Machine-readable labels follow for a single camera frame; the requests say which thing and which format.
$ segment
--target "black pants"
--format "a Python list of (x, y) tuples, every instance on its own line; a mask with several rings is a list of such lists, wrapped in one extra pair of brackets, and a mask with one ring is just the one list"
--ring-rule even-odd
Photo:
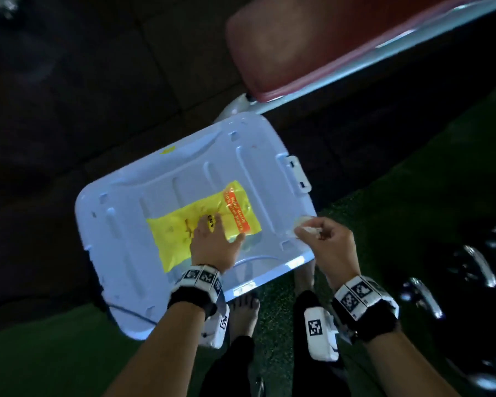
[[(318, 297), (312, 291), (301, 293), (293, 307), (294, 374), (292, 396), (326, 395), (350, 396), (343, 360), (327, 363), (311, 358), (307, 345), (304, 312), (319, 307)], [(200, 396), (216, 396), (228, 390), (236, 397), (250, 396), (248, 367), (253, 360), (254, 342), (251, 337), (238, 337), (228, 351), (216, 360), (202, 384)]]

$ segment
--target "foot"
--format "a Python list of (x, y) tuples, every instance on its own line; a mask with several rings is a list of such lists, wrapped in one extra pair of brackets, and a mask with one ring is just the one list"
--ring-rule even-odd
[(230, 304), (230, 342), (239, 336), (252, 337), (261, 303), (252, 294), (244, 294)]
[(296, 292), (296, 296), (304, 291), (314, 291), (315, 267), (316, 261), (311, 260), (294, 270), (294, 291)]

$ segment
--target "yellow packet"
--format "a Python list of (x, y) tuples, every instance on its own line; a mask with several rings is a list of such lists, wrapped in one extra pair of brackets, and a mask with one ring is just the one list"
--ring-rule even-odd
[(165, 273), (191, 257), (189, 246), (198, 220), (204, 215), (208, 216), (208, 225), (213, 231), (216, 213), (222, 218), (228, 240), (241, 232), (248, 235), (261, 231), (248, 195), (238, 181), (229, 183), (222, 192), (197, 200), (163, 217), (147, 219)]

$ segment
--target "green carpet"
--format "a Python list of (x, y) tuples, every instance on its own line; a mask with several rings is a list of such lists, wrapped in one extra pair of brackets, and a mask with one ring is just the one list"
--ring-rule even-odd
[[(424, 270), (428, 243), (456, 241), (461, 222), (496, 217), (496, 90), (386, 176), (322, 214), (355, 232), (363, 272), (392, 293), (408, 275), (433, 290)], [(329, 300), (320, 276), (317, 287)], [(291, 273), (259, 290), (256, 367), (270, 396), (290, 395), (292, 290)], [(401, 314), (406, 333), (449, 381), (463, 395), (479, 395), (437, 354), (424, 314), (414, 307)], [(138, 346), (91, 305), (10, 328), (0, 332), (0, 396), (100, 395)], [(354, 395), (383, 395), (363, 348), (341, 349)], [(199, 350), (191, 395), (220, 353)]]

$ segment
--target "hand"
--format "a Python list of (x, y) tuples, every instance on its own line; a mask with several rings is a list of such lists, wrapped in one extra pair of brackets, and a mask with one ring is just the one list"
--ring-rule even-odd
[(294, 233), (311, 247), (316, 264), (334, 291), (360, 274), (357, 247), (351, 230), (325, 217), (312, 218), (301, 226), (322, 228), (320, 239), (301, 227), (295, 228)]
[(235, 241), (228, 242), (220, 214), (215, 215), (215, 221), (215, 228), (211, 232), (208, 226), (208, 216), (200, 218), (189, 249), (191, 250), (193, 266), (214, 266), (219, 272), (224, 273), (235, 265), (235, 260), (246, 235), (241, 233), (235, 238)]

